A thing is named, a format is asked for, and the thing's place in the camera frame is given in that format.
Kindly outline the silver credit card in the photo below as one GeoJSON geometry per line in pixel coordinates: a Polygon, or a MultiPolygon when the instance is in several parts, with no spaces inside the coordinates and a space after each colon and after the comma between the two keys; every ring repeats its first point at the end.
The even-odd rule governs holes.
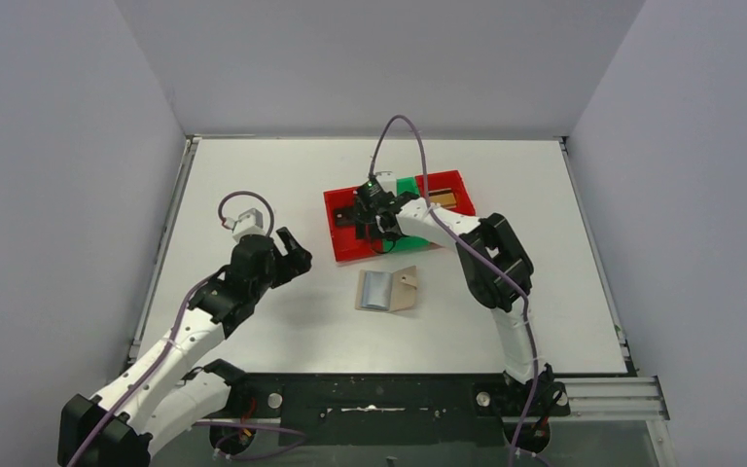
{"type": "Polygon", "coordinates": [[[359,306],[362,309],[387,311],[391,306],[393,274],[365,270],[362,273],[359,306]]]}

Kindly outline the beige card holder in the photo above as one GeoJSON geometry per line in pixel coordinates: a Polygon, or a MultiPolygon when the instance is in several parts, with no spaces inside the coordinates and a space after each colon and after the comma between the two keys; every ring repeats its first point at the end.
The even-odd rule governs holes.
{"type": "Polygon", "coordinates": [[[375,312],[395,312],[405,309],[409,309],[415,306],[417,301],[418,293],[418,272],[416,266],[411,266],[404,269],[392,271],[393,274],[393,287],[391,295],[391,306],[387,311],[362,309],[359,306],[360,297],[360,286],[362,273],[367,270],[363,269],[359,272],[357,291],[355,297],[355,308],[358,310],[375,311],[375,312]]]}

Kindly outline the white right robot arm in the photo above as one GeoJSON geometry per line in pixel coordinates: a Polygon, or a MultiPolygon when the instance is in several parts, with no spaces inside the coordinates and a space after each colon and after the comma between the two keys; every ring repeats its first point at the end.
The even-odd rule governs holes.
{"type": "Polygon", "coordinates": [[[545,366],[530,323],[534,265],[504,216],[460,214],[416,193],[395,193],[374,177],[324,200],[339,262],[386,255],[409,237],[455,252],[469,292],[494,316],[504,372],[515,381],[510,406],[531,415],[546,404],[547,390],[535,379],[545,366]]]}

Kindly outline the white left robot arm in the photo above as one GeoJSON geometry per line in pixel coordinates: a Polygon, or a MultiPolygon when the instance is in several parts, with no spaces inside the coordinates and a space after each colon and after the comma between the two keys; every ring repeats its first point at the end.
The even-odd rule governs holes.
{"type": "Polygon", "coordinates": [[[216,360],[179,383],[249,318],[270,289],[311,269],[312,255],[280,228],[242,236],[229,262],[185,296],[168,332],[108,385],[63,407],[60,466],[147,466],[153,455],[208,414],[242,412],[249,389],[234,365],[216,360]]]}

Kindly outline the gold credit card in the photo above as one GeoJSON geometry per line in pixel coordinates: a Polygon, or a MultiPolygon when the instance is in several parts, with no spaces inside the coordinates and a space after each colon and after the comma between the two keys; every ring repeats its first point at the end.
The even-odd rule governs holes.
{"type": "Polygon", "coordinates": [[[432,203],[438,204],[445,209],[453,209],[457,207],[457,196],[452,189],[446,188],[430,191],[428,195],[432,203]]]}

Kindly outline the left red bin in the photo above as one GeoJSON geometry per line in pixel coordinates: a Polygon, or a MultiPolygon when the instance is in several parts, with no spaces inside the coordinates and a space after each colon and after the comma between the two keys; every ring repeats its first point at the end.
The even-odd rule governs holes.
{"type": "Polygon", "coordinates": [[[356,238],[355,227],[337,228],[333,221],[333,210],[337,207],[353,204],[354,188],[341,188],[323,193],[328,229],[338,263],[347,263],[372,258],[377,255],[390,253],[383,246],[384,239],[365,241],[356,238]]]}

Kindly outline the red bin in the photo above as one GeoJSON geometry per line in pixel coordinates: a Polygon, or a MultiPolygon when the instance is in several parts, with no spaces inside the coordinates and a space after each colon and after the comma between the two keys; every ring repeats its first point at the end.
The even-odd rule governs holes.
{"type": "Polygon", "coordinates": [[[459,214],[469,216],[476,214],[476,208],[458,170],[429,173],[427,184],[422,175],[416,175],[414,180],[419,194],[423,196],[425,192],[428,192],[433,203],[459,214]]]}
{"type": "Polygon", "coordinates": [[[333,221],[333,210],[337,207],[353,204],[354,188],[341,188],[323,193],[328,229],[338,263],[347,263],[372,258],[377,255],[390,253],[383,246],[384,239],[365,241],[356,238],[355,227],[337,228],[333,221]]]}

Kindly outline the green middle bin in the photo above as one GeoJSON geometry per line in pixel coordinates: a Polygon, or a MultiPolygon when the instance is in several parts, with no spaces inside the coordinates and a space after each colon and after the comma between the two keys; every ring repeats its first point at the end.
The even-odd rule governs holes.
{"type": "MultiPolygon", "coordinates": [[[[397,193],[401,194],[403,192],[413,193],[415,195],[419,195],[419,187],[416,183],[416,180],[414,177],[405,177],[405,178],[399,178],[396,180],[396,188],[397,193]]],[[[431,245],[431,243],[421,237],[416,236],[410,236],[410,237],[402,237],[395,242],[392,241],[384,241],[383,246],[385,247],[385,250],[388,252],[403,252],[403,251],[409,251],[414,249],[426,249],[431,245]]]]}

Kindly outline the right red bin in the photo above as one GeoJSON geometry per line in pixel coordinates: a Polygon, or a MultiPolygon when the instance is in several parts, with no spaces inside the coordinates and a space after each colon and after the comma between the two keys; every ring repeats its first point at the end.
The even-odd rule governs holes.
{"type": "Polygon", "coordinates": [[[429,173],[427,184],[422,175],[416,175],[414,180],[419,194],[423,196],[425,192],[428,192],[433,203],[459,214],[469,216],[476,214],[476,208],[458,170],[429,173]]]}

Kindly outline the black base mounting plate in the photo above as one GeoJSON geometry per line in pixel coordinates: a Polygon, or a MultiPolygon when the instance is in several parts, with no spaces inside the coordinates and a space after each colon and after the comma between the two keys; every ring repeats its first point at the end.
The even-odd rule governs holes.
{"type": "Polygon", "coordinates": [[[213,417],[275,422],[285,430],[282,447],[515,441],[539,452],[551,422],[571,413],[551,369],[537,383],[502,374],[214,373],[226,379],[226,401],[213,417]]]}

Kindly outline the aluminium rail frame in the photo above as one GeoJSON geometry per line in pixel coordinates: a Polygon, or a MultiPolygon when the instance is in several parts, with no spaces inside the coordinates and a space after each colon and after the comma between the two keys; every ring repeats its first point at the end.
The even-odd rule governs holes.
{"type": "Polygon", "coordinates": [[[658,377],[573,377],[562,381],[570,413],[559,422],[667,421],[658,377]]]}

